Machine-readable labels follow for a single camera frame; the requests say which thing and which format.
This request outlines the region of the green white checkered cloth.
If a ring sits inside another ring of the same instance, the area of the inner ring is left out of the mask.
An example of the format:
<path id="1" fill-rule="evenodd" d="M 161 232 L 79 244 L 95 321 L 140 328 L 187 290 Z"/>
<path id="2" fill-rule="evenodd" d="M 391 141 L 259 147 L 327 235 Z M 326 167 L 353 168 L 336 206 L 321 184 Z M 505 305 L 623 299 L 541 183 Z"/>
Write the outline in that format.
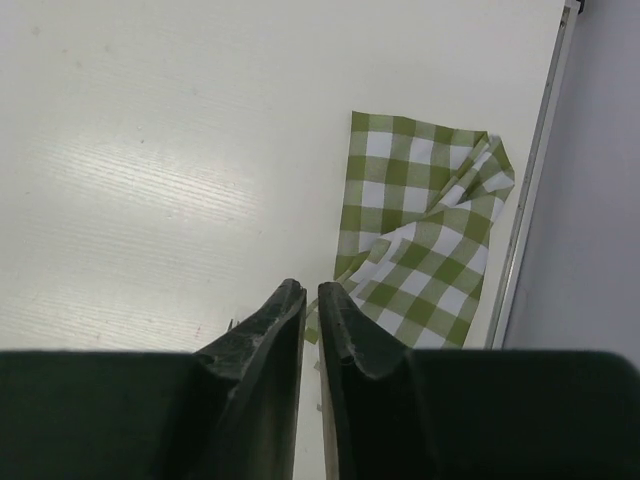
<path id="1" fill-rule="evenodd" d="M 354 113 L 335 281 L 405 345 L 463 346 L 514 184 L 496 135 Z"/>

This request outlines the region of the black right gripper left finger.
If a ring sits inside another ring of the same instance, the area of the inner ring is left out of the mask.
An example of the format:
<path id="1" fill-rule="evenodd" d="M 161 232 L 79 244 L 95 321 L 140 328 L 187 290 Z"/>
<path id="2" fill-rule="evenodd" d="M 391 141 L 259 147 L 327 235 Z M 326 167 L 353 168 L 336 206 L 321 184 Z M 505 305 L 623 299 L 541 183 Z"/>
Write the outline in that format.
<path id="1" fill-rule="evenodd" d="M 197 352 L 193 478 L 292 478 L 305 312 L 305 289 L 286 279 Z"/>

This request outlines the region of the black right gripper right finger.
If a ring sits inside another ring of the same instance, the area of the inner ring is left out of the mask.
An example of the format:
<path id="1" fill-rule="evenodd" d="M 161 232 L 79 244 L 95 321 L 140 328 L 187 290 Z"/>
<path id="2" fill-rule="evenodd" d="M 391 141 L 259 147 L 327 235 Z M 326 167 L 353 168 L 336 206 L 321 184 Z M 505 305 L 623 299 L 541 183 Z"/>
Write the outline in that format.
<path id="1" fill-rule="evenodd" d="M 328 478 L 438 478 L 408 347 L 338 283 L 319 286 L 318 315 Z"/>

